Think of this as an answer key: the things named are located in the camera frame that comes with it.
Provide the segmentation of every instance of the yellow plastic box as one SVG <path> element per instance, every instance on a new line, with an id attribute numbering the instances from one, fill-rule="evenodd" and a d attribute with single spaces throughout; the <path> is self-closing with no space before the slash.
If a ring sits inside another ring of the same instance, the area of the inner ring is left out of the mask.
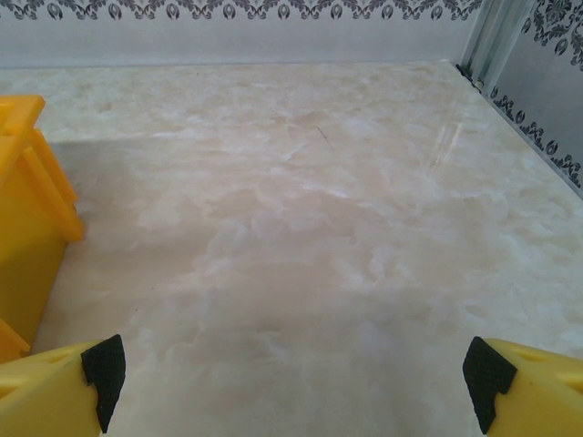
<path id="1" fill-rule="evenodd" d="M 489 437 L 583 436 L 583 361 L 475 337 L 464 376 Z"/>
<path id="2" fill-rule="evenodd" d="M 41 96 L 0 97 L 0 362 L 30 351 L 66 244 L 75 191 L 35 122 Z"/>
<path id="3" fill-rule="evenodd" d="M 97 437 L 126 378 L 121 337 L 0 365 L 0 437 Z"/>

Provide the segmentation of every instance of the black rubber tip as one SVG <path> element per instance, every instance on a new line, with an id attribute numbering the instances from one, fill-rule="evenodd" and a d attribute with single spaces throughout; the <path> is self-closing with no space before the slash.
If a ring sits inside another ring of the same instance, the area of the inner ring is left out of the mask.
<path id="1" fill-rule="evenodd" d="M 479 337 L 474 337 L 464 360 L 464 378 L 480 430 L 487 434 L 496 418 L 494 399 L 507 394 L 517 368 Z"/>
<path id="2" fill-rule="evenodd" d="M 107 432 L 126 379 L 126 356 L 121 336 L 114 335 L 81 353 L 87 384 L 97 390 L 97 419 Z"/>

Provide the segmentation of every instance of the black damask wallpaper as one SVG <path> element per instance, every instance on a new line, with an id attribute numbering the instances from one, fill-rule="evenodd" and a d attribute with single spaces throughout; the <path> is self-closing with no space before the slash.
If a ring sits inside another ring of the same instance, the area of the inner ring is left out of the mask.
<path id="1" fill-rule="evenodd" d="M 555 53 L 571 56 L 571 65 L 583 71 L 583 1 L 538 0 L 532 17 L 522 26 L 542 46 L 555 43 Z"/>
<path id="2" fill-rule="evenodd" d="M 36 20 L 46 14 L 57 21 L 68 15 L 79 20 L 101 17 L 232 20 L 241 16 L 263 20 L 268 15 L 287 20 L 293 11 L 303 20 L 323 16 L 333 20 L 369 19 L 373 15 L 383 20 L 397 16 L 418 20 L 422 15 L 429 15 L 432 20 L 442 17 L 466 20 L 481 4 L 482 0 L 0 0 L 0 11 L 4 9 L 2 12 L 19 20 Z"/>

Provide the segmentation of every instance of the glossy floor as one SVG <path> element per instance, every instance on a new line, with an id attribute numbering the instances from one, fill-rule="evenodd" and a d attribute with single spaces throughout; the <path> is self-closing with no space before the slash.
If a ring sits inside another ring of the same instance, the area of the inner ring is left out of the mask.
<path id="1" fill-rule="evenodd" d="M 3 72 L 81 198 L 38 351 L 138 436 L 480 435 L 474 335 L 583 356 L 583 204 L 447 63 Z"/>

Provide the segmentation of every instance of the yellow plastic object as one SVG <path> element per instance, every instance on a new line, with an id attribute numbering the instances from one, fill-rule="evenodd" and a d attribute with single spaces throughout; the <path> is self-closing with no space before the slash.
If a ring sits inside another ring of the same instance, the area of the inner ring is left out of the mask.
<path id="1" fill-rule="evenodd" d="M 516 368 L 507 393 L 496 394 L 489 437 L 583 435 L 583 361 L 503 340 L 486 343 Z"/>
<path id="2" fill-rule="evenodd" d="M 35 129 L 44 105 L 0 97 L 0 362 L 30 350 L 65 246 L 84 233 L 75 191 Z"/>
<path id="3" fill-rule="evenodd" d="M 104 351 L 98 349 L 112 341 L 117 358 L 114 365 L 108 354 L 111 348 L 107 345 Z M 87 384 L 87 367 L 81 354 L 91 348 L 97 349 L 90 357 L 97 360 L 93 362 L 95 367 L 105 369 L 108 377 L 121 382 L 115 387 L 113 406 L 106 406 L 106 409 L 111 407 L 108 412 L 113 414 L 125 378 L 119 337 L 68 346 L 0 365 L 0 437 L 98 436 L 103 430 L 98 418 L 99 398 L 109 393 Z"/>

